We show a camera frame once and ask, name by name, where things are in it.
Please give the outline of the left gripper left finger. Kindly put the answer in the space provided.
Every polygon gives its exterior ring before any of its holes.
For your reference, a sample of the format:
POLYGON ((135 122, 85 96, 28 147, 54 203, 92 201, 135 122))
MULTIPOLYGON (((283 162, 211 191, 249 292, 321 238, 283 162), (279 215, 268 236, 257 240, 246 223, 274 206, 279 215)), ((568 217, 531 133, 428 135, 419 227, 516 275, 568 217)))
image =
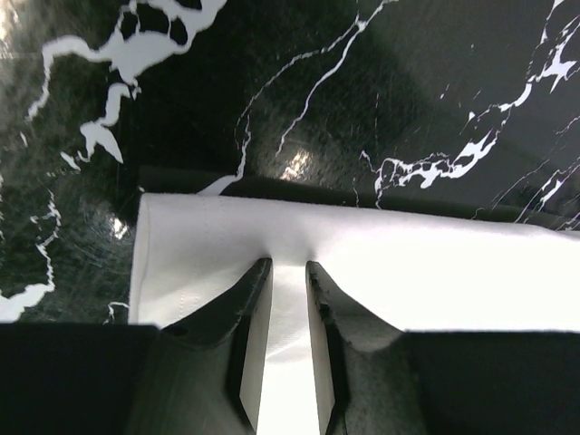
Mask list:
POLYGON ((272 261, 260 258, 224 293, 158 331, 124 433, 256 433, 272 290, 272 261))

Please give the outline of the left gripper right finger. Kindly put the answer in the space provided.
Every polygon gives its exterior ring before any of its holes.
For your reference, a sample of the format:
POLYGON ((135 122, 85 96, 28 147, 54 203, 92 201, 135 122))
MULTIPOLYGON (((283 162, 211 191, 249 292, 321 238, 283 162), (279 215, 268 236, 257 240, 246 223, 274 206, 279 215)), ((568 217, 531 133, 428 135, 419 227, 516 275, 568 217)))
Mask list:
POLYGON ((355 301, 323 266, 306 265, 319 431, 425 434, 403 333, 355 301))

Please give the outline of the white t shirt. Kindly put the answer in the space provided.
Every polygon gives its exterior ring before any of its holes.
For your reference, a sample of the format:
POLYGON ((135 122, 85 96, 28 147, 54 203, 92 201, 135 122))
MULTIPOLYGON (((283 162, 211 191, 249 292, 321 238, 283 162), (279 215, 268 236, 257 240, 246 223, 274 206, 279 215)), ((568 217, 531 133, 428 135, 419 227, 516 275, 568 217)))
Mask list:
POLYGON ((305 264, 316 260, 403 330, 579 329, 579 235, 274 200, 141 198, 129 319, 165 326, 201 307, 260 256, 274 261, 263 434, 314 432, 305 264))

